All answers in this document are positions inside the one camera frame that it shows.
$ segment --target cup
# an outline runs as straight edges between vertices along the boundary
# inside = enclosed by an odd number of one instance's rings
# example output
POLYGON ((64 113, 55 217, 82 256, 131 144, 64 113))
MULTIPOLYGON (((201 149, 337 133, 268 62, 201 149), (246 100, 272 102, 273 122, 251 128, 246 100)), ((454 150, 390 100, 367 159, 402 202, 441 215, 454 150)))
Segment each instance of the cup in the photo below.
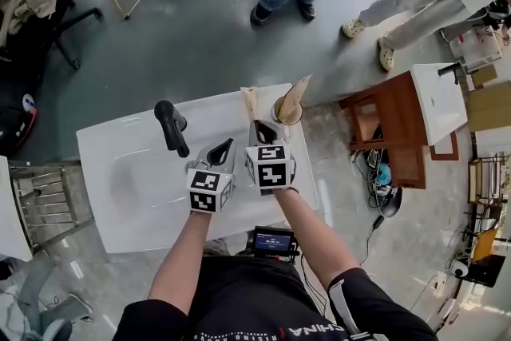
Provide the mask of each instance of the cup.
POLYGON ((302 104, 299 103, 299 106, 297 106, 295 108, 295 110, 290 115, 288 115, 286 118, 279 118, 277 113, 279 112, 279 109, 280 109, 280 106, 282 105, 282 101, 283 101, 284 97, 279 98, 273 105, 273 109, 271 110, 271 117, 275 121, 279 122, 280 124, 294 125, 302 119, 302 115, 303 115, 302 104))

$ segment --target faucet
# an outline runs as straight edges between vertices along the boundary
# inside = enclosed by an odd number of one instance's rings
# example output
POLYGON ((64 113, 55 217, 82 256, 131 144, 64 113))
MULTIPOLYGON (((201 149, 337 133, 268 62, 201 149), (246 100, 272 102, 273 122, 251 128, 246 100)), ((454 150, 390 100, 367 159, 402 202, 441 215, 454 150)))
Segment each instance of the faucet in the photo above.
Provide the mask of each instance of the faucet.
POLYGON ((186 119, 168 101, 160 101, 154 107, 154 116, 160 122, 169 151, 177 151, 181 158, 190 155, 190 149, 181 133, 186 128, 186 119))
POLYGON ((458 76, 456 75, 456 70, 461 68, 461 63, 459 61, 456 61, 454 64, 448 65, 447 67, 444 67, 443 69, 440 69, 438 71, 438 76, 445 76, 449 73, 454 73, 454 84, 458 85, 459 80, 458 76))

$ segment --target gray floor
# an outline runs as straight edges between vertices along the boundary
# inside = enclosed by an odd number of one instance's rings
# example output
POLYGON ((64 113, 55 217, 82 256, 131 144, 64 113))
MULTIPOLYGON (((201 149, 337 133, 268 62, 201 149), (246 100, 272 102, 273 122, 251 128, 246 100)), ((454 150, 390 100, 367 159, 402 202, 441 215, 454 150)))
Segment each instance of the gray floor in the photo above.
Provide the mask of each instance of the gray floor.
MULTIPOLYGON (((336 104, 307 109, 302 124, 320 199, 318 213, 361 261, 378 213, 367 207, 366 183, 349 158, 349 125, 336 104)), ((404 191, 398 214, 371 237, 363 265, 395 301, 413 307, 433 327, 438 323, 435 312, 456 284, 449 278, 435 290, 434 276, 438 281, 445 278, 445 263, 458 244, 458 227, 466 224, 466 164, 471 155, 466 129, 458 133, 458 145, 460 161, 433 162, 426 155, 428 189, 404 191)), ((228 237, 231 253, 242 250, 246 239, 244 234, 228 237)), ((79 295, 94 309, 94 324, 76 323, 72 339, 111 339, 124 307, 147 296, 166 252, 107 256, 95 225, 90 226, 49 249, 57 269, 43 288, 42 302, 53 302, 56 295, 63 300, 68 291, 79 295)), ((310 271, 307 275, 314 277, 310 271)), ((317 280, 312 282, 320 289, 317 280)))
MULTIPOLYGON (((36 96, 38 121, 17 158, 76 159, 77 130, 152 109, 164 98, 176 103, 314 73, 305 96, 313 105, 382 81, 375 40, 406 16, 356 41, 339 38, 340 25, 373 1, 318 0, 311 23, 289 4, 267 27, 253 29, 248 16, 257 0, 142 0, 128 21, 112 0, 76 0, 69 16, 98 6, 105 20, 90 18, 66 32, 66 45, 82 61, 78 72, 58 51, 50 53, 36 96)), ((397 54, 393 74, 451 59, 432 36, 397 54)))

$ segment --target wooden object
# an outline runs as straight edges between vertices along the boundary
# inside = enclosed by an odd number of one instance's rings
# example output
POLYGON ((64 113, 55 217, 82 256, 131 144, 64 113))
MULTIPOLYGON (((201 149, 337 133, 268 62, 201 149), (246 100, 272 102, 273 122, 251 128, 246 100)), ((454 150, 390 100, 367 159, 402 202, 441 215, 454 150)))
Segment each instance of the wooden object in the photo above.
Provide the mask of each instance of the wooden object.
POLYGON ((431 159, 433 161, 459 161, 460 156, 458 152, 458 139, 456 138, 456 131, 450 133, 450 144, 453 148, 452 153, 436 153, 435 147, 430 146, 431 159))
POLYGON ((493 64, 487 65, 478 71, 474 71, 472 74, 472 82, 474 87, 479 87, 488 81, 495 80, 497 78, 497 71, 493 64))
POLYGON ((347 109, 355 133, 353 151, 387 149, 394 186, 426 188, 423 146, 427 146, 421 106, 411 73, 403 73, 339 102, 347 109), (371 105, 382 128, 383 138, 373 139, 366 131, 364 107, 371 105))
POLYGON ((472 91, 467 114, 471 133, 511 125, 511 81, 472 91))

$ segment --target concrete floor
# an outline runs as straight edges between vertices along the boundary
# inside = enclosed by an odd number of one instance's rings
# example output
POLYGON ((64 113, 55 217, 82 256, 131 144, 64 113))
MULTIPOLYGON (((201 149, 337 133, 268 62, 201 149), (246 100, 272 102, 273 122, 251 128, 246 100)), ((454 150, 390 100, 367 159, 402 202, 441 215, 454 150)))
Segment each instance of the concrete floor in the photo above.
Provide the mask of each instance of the concrete floor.
MULTIPOLYGON (((112 0, 76 0, 69 16, 98 6, 105 20, 89 18, 66 32, 65 44, 82 61, 78 72, 50 52, 36 96, 38 121, 16 159, 77 159, 77 130, 152 109, 161 99, 177 103, 314 73, 305 96, 313 105, 382 81, 376 39, 406 15, 352 42, 339 37, 340 25, 373 1, 318 0, 310 23, 290 3, 253 29, 248 17, 257 0, 142 0, 128 21, 112 0)), ((450 60, 446 44, 432 36, 398 53, 393 75, 414 63, 450 60)))

